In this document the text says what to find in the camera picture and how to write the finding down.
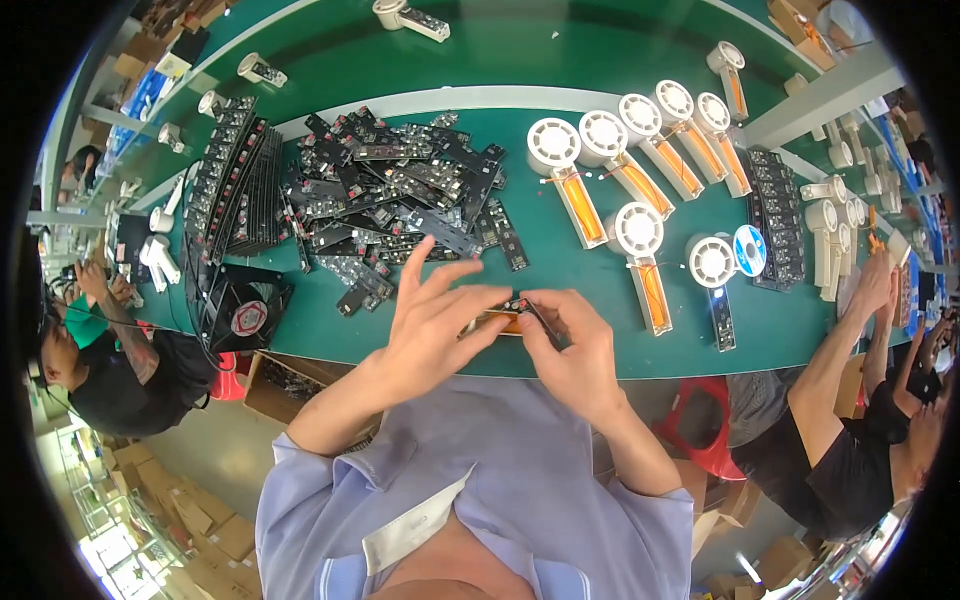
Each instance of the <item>black fan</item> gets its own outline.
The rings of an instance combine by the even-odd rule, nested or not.
[[[200,338],[214,354],[266,348],[287,307],[292,285],[282,273],[221,265],[200,314]]]

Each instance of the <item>red plastic stool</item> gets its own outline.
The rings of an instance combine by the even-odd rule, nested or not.
[[[228,371],[217,373],[217,379],[210,388],[210,397],[224,401],[242,400],[247,390],[237,380],[237,374],[250,370],[250,359],[244,360],[236,352],[224,352],[220,355],[220,368]]]
[[[680,435],[677,427],[684,413],[686,403],[697,389],[703,390],[720,404],[723,411],[723,424],[720,433],[706,448],[699,449],[686,442]],[[706,472],[712,473],[721,479],[742,481],[746,479],[739,468],[733,463],[730,451],[727,449],[727,438],[730,436],[730,400],[727,392],[726,377],[691,377],[680,382],[680,390],[673,401],[670,413],[666,419],[654,425],[654,432],[682,450],[684,454]]]

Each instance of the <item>light blue shirt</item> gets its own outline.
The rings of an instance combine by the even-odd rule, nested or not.
[[[368,577],[361,540],[469,473],[456,517],[538,600],[685,599],[692,498],[604,488],[591,451],[586,421],[517,379],[450,378],[335,459],[282,435],[256,514],[264,597],[372,594],[391,571]]]

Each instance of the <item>floor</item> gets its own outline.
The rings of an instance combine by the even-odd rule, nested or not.
[[[634,410],[649,424],[670,410],[678,382],[658,379],[621,385]],[[681,431],[693,439],[716,419],[709,406],[691,403]],[[281,423],[255,413],[242,402],[211,400],[206,410],[193,411],[179,427],[148,438],[146,444],[170,472],[194,480],[253,520],[260,488],[273,465],[270,443],[283,429]],[[693,561],[693,581],[700,582],[714,572],[742,572],[736,552],[752,561],[774,538],[792,535],[797,529],[797,523],[780,507],[762,497],[748,527],[708,540]]]

